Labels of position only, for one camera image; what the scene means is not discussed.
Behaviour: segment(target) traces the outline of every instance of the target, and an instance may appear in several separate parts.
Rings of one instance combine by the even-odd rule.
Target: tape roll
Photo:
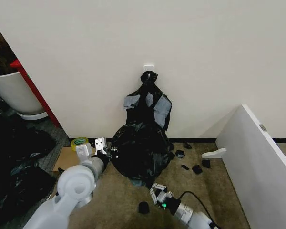
[[[79,146],[81,144],[88,143],[88,139],[86,137],[78,137],[71,141],[71,148],[73,151],[76,152],[76,146]]]

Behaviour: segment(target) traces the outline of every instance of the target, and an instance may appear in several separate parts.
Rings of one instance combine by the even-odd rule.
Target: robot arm
[[[202,212],[194,212],[189,206],[175,199],[167,187],[154,183],[150,189],[150,195],[155,205],[160,208],[168,208],[172,215],[176,216],[189,229],[220,229],[212,220]]]
[[[92,199],[96,181],[109,162],[106,139],[98,138],[96,154],[92,156],[90,143],[76,146],[80,164],[62,173],[57,183],[58,195],[42,203],[24,229],[67,229],[69,215]]]
[[[96,182],[109,162],[110,151],[106,152],[106,139],[95,140],[96,153],[92,155],[89,143],[76,146],[80,164],[72,166],[62,173],[57,183],[58,194],[42,203],[23,229],[67,229],[69,215],[92,199]],[[154,183],[150,195],[159,207],[168,208],[189,229],[219,229],[202,212],[193,210],[175,199],[166,186]]]

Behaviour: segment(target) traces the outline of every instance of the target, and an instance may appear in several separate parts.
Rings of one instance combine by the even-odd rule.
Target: white planter
[[[22,115],[37,115],[44,112],[42,105],[19,72],[0,75],[0,97]]]

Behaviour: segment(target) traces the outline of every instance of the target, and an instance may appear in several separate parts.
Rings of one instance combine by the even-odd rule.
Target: black trash bag
[[[170,122],[172,103],[154,84],[157,74],[144,72],[141,76],[142,86],[124,99],[127,110],[127,124],[156,122],[163,130],[167,130]]]
[[[8,176],[0,175],[0,178],[0,223],[25,213],[55,184],[55,179],[38,167],[34,160],[23,162]]]
[[[38,167],[55,141],[44,131],[15,125],[0,115],[0,223],[47,195],[55,179]]]
[[[165,134],[172,104],[154,84],[157,74],[145,72],[142,86],[124,100],[126,125],[112,138],[112,163],[139,185],[151,185],[170,162]]]

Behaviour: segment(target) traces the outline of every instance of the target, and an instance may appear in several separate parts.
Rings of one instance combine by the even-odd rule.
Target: white panel
[[[286,157],[243,105],[216,144],[252,229],[286,229]]]

